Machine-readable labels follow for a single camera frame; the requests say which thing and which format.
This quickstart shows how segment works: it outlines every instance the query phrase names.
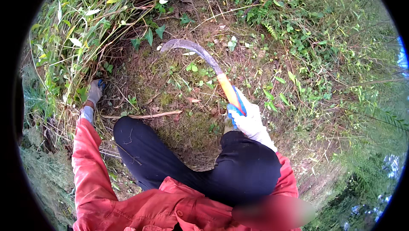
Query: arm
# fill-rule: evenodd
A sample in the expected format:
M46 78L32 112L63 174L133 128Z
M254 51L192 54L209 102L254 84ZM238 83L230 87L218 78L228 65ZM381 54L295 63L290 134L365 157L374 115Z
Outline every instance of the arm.
M77 121L72 154L75 181L75 230L94 230L118 201L101 158L101 139L92 126L93 108L102 95L98 80L91 83L89 97Z

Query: gloved hand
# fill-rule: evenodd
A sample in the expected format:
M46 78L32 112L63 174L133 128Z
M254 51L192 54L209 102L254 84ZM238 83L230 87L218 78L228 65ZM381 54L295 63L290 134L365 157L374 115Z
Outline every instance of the gloved hand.
M88 100L92 101L94 104L94 108L96 107L96 103L102 96L102 90L105 88L105 84L103 83L102 79L93 80L90 84L90 88L88 90L87 96Z
M268 135L267 128L261 122L260 108L256 104L251 104L243 93L233 86L237 98L242 106L243 114L232 104L228 104L228 115L232 118L232 123L238 127L249 139L260 142L277 152L277 147Z

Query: black pants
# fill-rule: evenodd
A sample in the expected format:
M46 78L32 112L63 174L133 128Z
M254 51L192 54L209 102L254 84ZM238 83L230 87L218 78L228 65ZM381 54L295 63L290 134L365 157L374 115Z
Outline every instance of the black pants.
M124 116L114 126L122 161L145 191L159 188L170 176L206 197L234 207L253 202L274 190L281 164L263 144L229 131L214 169L196 172L181 162L141 120Z

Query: fern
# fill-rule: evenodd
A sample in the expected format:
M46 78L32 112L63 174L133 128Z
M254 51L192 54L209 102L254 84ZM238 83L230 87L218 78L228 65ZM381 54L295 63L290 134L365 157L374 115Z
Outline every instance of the fern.
M266 22L262 22L261 24L263 24L263 26L267 29L267 31L271 34L271 36L272 36L275 40L278 39L277 33L274 31L273 27L272 27L270 24L268 24L268 23L266 23Z

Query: dirt ground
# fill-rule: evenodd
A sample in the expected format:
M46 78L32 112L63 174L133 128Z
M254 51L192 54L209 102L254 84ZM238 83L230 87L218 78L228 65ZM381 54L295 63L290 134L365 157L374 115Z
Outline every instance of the dirt ground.
M154 20L158 26L166 25L163 39L154 36L152 46L144 41L138 51L129 39L124 39L118 57L110 60L114 69L108 75L95 123L103 137L111 138L103 140L101 153L111 181L117 186L114 186L114 191L118 198L127 199L141 190L120 162L112 136L115 119L107 116L120 116L124 112L150 115L182 110L178 115L145 119L145 122L193 170L212 169L221 151L219 142L224 129L227 99L215 81L215 74L197 55L182 55L186 52L183 50L161 54L156 50L158 45L178 38L195 41L206 48L226 71L232 84L260 106L263 122L269 128L275 145L291 161L300 198L313 203L316 208L322 207L326 198L331 196L331 187L344 173L339 165L331 162L338 148L337 142L315 140L320 124L314 124L309 134L295 131L291 114L284 106L276 105L282 110L278 114L264 107L266 99L262 86L271 84L274 90L280 91L284 85L277 81L272 84L273 76L278 72L287 73L287 69L296 63L270 37L266 36L266 40L261 42L253 36L259 35L260 31L247 25L236 25L233 13L207 21L194 31L192 28L200 22L182 27L178 18L183 13L197 20L196 9L201 21L210 17L206 0L193 2L194 7L181 0L172 14ZM227 44L233 35L239 44L230 51ZM252 43L252 47L245 47L244 42ZM191 62L197 66L197 72L186 70Z

